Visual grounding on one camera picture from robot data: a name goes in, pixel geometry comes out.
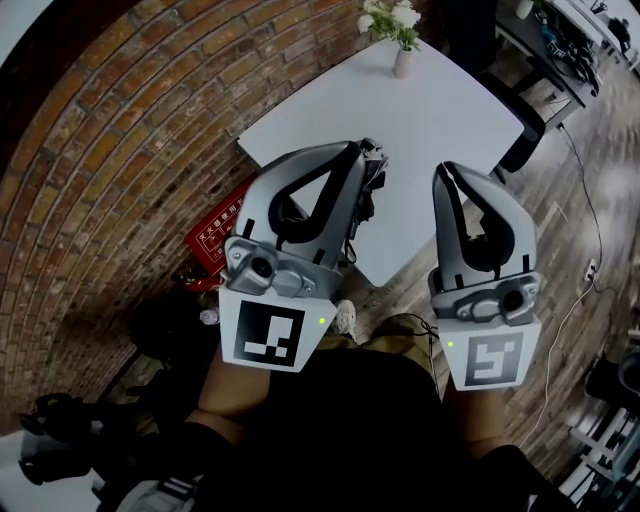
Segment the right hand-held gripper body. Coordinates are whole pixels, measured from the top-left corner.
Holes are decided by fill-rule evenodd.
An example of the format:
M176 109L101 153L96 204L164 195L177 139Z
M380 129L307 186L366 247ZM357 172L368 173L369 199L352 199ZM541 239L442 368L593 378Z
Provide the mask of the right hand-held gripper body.
M541 332L534 313L540 275L530 272L446 291L436 268L428 284L455 388L478 391L521 385Z

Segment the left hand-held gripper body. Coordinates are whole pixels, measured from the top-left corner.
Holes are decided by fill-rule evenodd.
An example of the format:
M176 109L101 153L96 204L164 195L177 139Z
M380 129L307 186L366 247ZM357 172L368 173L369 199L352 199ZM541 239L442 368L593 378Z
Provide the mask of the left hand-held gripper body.
M227 363L299 372L336 317L342 276L326 252L309 259L233 236L219 288L220 335Z

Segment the black strapped device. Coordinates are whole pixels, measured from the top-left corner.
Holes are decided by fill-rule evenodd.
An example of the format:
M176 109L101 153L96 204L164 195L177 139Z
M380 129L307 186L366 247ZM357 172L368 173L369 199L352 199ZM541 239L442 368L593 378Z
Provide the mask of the black strapped device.
M364 157L365 173L360 193L354 206L347 236L348 240L354 240L358 227L374 216L373 193L384 187L388 165L388 156L380 143L373 139L365 138L360 141L359 147Z

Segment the person's left forearm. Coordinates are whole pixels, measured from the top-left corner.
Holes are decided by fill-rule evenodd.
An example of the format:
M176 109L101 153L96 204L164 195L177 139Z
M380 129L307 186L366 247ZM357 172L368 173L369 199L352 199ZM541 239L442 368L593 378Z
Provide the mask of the person's left forearm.
M271 371L225 362L222 348L216 350L194 413L207 420L247 417L268 395Z

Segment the red fire extinguisher box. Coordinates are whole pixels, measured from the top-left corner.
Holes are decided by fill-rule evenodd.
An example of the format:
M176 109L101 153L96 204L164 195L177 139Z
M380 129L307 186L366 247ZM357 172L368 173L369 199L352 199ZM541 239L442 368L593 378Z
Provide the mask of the red fire extinguisher box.
M212 277L226 266L224 242L234 229L245 194L254 180L254 175L243 180L185 238L193 255Z

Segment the person's grey shoe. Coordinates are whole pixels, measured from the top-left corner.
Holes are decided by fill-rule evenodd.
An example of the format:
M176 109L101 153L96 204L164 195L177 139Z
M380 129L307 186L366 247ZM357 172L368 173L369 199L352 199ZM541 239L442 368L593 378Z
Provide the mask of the person's grey shoe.
M350 339L356 326L356 309L352 301L344 299L335 304L336 314L332 322L333 330Z

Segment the red fire extinguisher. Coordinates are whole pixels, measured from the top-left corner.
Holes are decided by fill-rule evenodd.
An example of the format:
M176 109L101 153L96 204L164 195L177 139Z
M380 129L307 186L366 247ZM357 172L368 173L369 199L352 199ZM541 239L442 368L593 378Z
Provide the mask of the red fire extinguisher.
M176 272L171 279L182 290L192 293L216 291L221 285L219 275L211 276L207 272L197 270Z

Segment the person's khaki trousers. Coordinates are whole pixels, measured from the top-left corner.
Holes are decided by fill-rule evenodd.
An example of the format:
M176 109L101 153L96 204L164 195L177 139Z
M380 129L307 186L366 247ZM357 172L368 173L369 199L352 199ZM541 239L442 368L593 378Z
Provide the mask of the person's khaki trousers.
M362 343L337 334L332 325L320 341L318 350L362 348L381 353L404 356L428 372L438 397L441 397L434 364L434 344L438 340L436 329L414 313L400 313L386 318Z

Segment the black bag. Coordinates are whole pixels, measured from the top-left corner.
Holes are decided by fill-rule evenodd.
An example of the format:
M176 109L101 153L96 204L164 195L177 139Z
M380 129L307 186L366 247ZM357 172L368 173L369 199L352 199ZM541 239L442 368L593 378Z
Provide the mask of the black bag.
M194 293L145 301L131 316L131 341L142 354L167 363L209 360L218 348L220 329L204 324L202 311Z

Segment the white table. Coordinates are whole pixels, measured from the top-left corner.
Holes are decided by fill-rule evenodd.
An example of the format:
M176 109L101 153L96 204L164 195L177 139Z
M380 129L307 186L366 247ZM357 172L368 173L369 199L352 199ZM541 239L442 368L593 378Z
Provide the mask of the white table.
M489 174L523 132L522 123L472 76L426 43L409 76L391 66L381 41L311 80L238 139L258 165L305 147L368 137L388 156L375 214L352 246L358 270L384 286L435 234L431 183L454 161Z

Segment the person's black shirt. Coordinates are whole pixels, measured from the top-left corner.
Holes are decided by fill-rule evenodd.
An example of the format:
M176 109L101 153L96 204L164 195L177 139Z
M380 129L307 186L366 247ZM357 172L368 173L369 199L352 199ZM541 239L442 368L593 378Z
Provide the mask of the person's black shirt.
M417 363L366 349L271 372L244 419L189 416L194 512L575 512L511 442L473 457L443 398Z

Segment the white flowers bouquet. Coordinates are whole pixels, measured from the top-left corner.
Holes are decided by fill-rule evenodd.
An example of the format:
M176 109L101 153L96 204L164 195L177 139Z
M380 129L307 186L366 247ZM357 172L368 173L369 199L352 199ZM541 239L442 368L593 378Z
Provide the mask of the white flowers bouquet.
M416 26L422 15L410 0L363 0L357 20L360 34L371 33L379 39L395 42L402 50L418 49Z

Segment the grey desk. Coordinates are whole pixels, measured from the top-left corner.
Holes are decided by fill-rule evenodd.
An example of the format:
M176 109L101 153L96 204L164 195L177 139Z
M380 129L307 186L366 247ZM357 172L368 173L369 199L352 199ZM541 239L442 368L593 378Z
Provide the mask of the grey desk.
M532 78L520 87L522 91L546 78L582 108L598 96L600 81L596 77L597 71L593 68L585 70L585 79L582 79L566 62L569 55L564 59L553 56L549 49L550 41L543 35L542 25L532 14L520 19L513 7L499 2L496 11L496 31L520 49L533 67Z

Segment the white desk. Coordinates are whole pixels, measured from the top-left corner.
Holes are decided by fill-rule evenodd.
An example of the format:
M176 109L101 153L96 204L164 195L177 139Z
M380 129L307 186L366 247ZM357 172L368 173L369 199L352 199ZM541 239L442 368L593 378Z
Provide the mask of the white desk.
M96 512L92 488L104 484L97 473L36 486L18 464L23 437L22 431L0 437L0 512Z

